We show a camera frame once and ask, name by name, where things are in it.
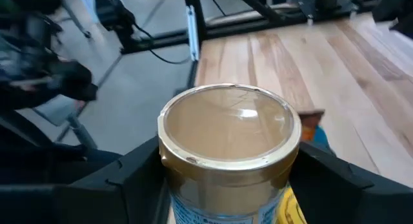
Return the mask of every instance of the black metal frame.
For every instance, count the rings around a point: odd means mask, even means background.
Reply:
[[[289,182],[307,223],[403,223],[410,218],[411,188],[343,161],[316,145],[300,142],[298,149]],[[72,173],[77,171],[73,170],[76,164],[63,164],[57,167],[60,169],[57,174],[66,172],[68,167]],[[3,223],[167,223],[170,195],[157,136],[87,174],[70,185],[0,187],[4,201],[0,203],[1,220]]]
[[[380,0],[363,0],[362,5],[350,6],[348,3],[334,12],[322,13],[314,16],[305,15],[308,10],[314,11],[314,0],[300,0],[301,4],[296,10],[272,10],[269,6],[264,5],[258,0],[243,0],[246,4],[251,6],[255,11],[261,14],[258,17],[252,17],[250,19],[235,20],[226,23],[209,25],[205,22],[205,18],[202,11],[200,0],[185,0],[187,6],[193,6],[195,11],[198,43],[201,48],[202,42],[209,39],[215,39],[219,37],[233,36],[237,34],[245,34],[249,32],[255,32],[260,30],[266,30],[269,28],[277,28],[282,26],[296,25],[300,23],[306,23],[308,19],[313,22],[328,21],[349,16],[351,12],[369,12],[371,11]],[[340,0],[339,4],[344,4],[344,0]],[[283,12],[288,12],[288,16],[283,16]],[[127,45],[123,45],[121,49],[122,54],[131,54],[136,52],[142,52],[157,48],[176,46],[182,44],[188,44],[187,29],[176,30],[173,32],[162,33],[153,37],[144,37],[142,40],[130,39]],[[188,88],[194,86],[194,78],[196,74],[196,65],[191,66],[191,73],[188,78]]]

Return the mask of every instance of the blue object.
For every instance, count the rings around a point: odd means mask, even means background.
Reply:
[[[315,147],[323,150],[324,152],[336,156],[336,153],[334,153],[334,151],[330,148],[330,144],[328,144],[328,139],[327,135],[325,134],[325,131],[320,126],[316,127],[316,133],[314,134],[314,139],[312,143]]]

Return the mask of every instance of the light wood surface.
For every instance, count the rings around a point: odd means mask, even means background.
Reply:
[[[196,85],[225,82],[325,108],[339,158],[413,187],[413,41],[370,14],[206,41]]]

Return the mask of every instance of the black cable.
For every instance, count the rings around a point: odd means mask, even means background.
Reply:
[[[219,11],[221,11],[222,15],[226,16],[226,14],[224,13],[224,11],[222,10],[222,8],[220,7],[220,5],[217,3],[216,0],[212,0],[212,2],[214,2],[214,4],[217,6],[217,8],[219,9]]]
[[[153,43],[154,37],[152,37],[146,30],[144,30],[144,29],[142,29],[141,27],[139,27],[136,23],[134,23],[134,26],[135,26],[139,31],[141,31],[142,33],[144,33],[145,35],[147,35],[147,36],[150,38],[151,42]],[[150,53],[152,53],[152,54],[153,54],[155,57],[157,57],[158,59],[160,59],[160,60],[162,60],[162,61],[164,61],[164,62],[166,62],[166,63],[173,64],[173,65],[181,65],[181,64],[184,64],[184,63],[190,61],[190,57],[188,57],[188,58],[186,58],[186,59],[184,59],[184,60],[178,61],[178,62],[169,61],[169,60],[161,57],[161,56],[158,55],[157,53],[155,53],[153,50],[149,50],[149,51],[150,51]]]

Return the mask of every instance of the can rim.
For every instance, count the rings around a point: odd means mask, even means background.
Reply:
[[[242,88],[247,89],[255,92],[262,92],[264,95],[269,96],[275,100],[277,100],[280,105],[287,108],[289,113],[293,119],[292,130],[290,133],[289,138],[284,142],[283,146],[279,149],[269,153],[266,156],[258,156],[254,158],[245,158],[240,159],[237,161],[223,161],[219,159],[211,159],[211,158],[202,158],[196,154],[193,154],[184,148],[177,145],[171,137],[166,132],[166,116],[168,111],[171,109],[173,105],[175,105],[178,101],[181,101],[184,97],[188,95],[195,94],[197,92],[213,89],[213,88]],[[220,84],[211,84],[211,85],[203,85],[195,88],[191,88],[186,90],[185,92],[180,93],[179,95],[172,98],[162,109],[158,119],[158,134],[160,140],[163,142],[165,148],[171,152],[175,157],[180,159],[181,161],[196,165],[198,167],[214,169],[214,170],[225,170],[225,171],[233,171],[233,170],[254,170],[266,167],[273,163],[277,163],[281,161],[285,157],[287,157],[291,152],[294,151],[296,147],[298,147],[298,143],[301,137],[301,121],[298,116],[298,113],[292,108],[292,106],[282,99],[277,94],[265,90],[263,88],[255,87],[252,85],[242,85],[242,84],[235,84],[235,83],[220,83]]]

